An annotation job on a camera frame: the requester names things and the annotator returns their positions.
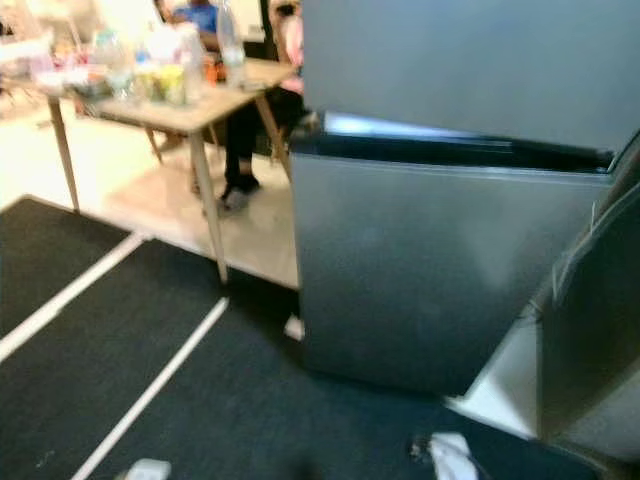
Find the grey fridge door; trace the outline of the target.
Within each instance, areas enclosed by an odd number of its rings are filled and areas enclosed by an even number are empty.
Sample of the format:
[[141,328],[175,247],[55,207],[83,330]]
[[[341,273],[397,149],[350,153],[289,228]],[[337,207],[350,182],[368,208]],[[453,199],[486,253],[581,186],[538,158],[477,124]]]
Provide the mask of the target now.
[[611,183],[609,151],[511,138],[298,133],[308,367],[463,396]]

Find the dark grey floor mat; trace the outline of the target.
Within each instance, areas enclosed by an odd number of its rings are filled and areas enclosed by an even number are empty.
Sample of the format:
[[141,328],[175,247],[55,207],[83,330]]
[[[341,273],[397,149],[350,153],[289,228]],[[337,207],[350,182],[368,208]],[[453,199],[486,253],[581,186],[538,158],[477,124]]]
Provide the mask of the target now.
[[439,399],[316,374],[284,333],[293,291],[150,241],[3,362],[1,480],[70,480],[215,303],[228,310],[90,480],[142,458],[172,480],[435,480],[422,448],[460,433],[489,480],[596,480],[571,454]]
[[1,334],[128,237],[127,230],[23,196],[1,211]]

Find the white floor tape strip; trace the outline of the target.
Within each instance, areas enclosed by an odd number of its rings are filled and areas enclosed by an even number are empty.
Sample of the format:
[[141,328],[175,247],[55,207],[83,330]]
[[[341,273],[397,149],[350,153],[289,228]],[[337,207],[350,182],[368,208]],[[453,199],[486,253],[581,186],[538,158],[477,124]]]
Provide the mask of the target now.
[[211,308],[209,314],[204,317],[204,320],[196,326],[196,329],[192,330],[192,333],[184,340],[184,343],[179,347],[178,351],[169,358],[163,370],[156,375],[154,380],[151,380],[151,383],[143,390],[141,396],[138,397],[136,401],[132,403],[132,406],[125,411],[124,415],[116,421],[116,424],[111,428],[108,435],[96,445],[90,456],[86,458],[86,461],[70,476],[70,480],[91,479],[93,471],[101,465],[101,462],[105,461],[105,458],[113,451],[119,440],[131,430],[134,422],[141,416],[141,413],[146,411],[146,408],[154,402],[154,399],[159,396],[165,385],[177,374],[187,358],[200,346],[202,339],[209,334],[212,326],[218,323],[220,317],[228,310],[228,306],[229,298],[221,298],[221,300],[215,303],[215,306]]

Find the person in pink shirt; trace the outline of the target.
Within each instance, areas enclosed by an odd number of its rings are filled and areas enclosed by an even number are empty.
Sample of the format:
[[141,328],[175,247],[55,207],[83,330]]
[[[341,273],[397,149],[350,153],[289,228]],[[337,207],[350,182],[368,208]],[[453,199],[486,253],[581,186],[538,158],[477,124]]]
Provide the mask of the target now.
[[[300,123],[308,113],[305,106],[305,27],[303,27],[301,0],[274,0],[273,19],[285,51],[285,60],[296,68],[292,77],[270,88],[264,99],[273,115],[276,127],[289,129]],[[225,188],[220,196],[223,209],[233,211],[246,204],[248,198],[260,188],[259,179],[252,173],[251,161],[257,137],[268,132],[255,105],[247,105],[227,118],[225,142]]]

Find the light wooden table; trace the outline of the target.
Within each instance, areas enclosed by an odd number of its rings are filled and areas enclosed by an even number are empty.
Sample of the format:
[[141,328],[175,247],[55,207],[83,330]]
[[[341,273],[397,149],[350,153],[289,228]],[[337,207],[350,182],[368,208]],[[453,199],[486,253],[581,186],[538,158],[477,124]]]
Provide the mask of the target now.
[[201,205],[205,209],[207,233],[210,238],[210,257],[215,262],[220,282],[229,282],[229,266],[225,256],[224,243],[221,242],[220,215],[216,198],[212,192],[212,178],[209,173],[209,156],[204,148],[204,137],[212,133],[215,124],[223,122],[234,111],[243,106],[252,105],[261,114],[268,128],[271,146],[276,148],[276,160],[282,161],[285,168],[291,166],[287,154],[283,151],[285,141],[278,123],[268,110],[266,92],[278,86],[285,77],[296,73],[292,65],[282,61],[248,59],[244,72],[252,82],[248,87],[215,86],[201,84],[201,96],[187,106],[164,106],[142,102],[131,104],[122,100],[88,101],[86,111],[92,118],[115,122],[123,125],[145,128],[146,131],[164,131],[182,133],[187,137],[189,160],[196,169],[196,179],[200,184],[198,192]]

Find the person in blue shirt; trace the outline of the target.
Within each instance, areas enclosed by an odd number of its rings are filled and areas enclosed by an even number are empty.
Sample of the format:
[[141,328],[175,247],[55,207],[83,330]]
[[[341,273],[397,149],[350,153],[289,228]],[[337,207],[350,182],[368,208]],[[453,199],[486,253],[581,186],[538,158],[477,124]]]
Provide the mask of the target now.
[[219,52],[218,15],[220,9],[212,0],[186,0],[182,4],[170,6],[169,22],[191,23],[198,31],[201,44],[207,51]]

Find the large clear water bottle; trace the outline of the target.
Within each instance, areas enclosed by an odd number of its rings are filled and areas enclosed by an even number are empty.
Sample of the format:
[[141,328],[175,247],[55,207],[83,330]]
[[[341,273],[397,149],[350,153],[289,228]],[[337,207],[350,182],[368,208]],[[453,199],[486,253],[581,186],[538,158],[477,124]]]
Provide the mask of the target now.
[[228,0],[216,0],[216,36],[218,36],[221,64],[224,65],[225,82],[232,88],[243,90],[247,86],[248,78],[244,67],[244,47],[237,29],[236,14],[234,14]]

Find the grey freezer door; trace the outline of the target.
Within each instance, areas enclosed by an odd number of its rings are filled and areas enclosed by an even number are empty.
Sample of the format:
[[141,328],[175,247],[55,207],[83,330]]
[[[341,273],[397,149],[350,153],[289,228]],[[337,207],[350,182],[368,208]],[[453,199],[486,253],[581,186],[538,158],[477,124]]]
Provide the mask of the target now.
[[640,0],[303,0],[312,108],[618,151],[640,131]]

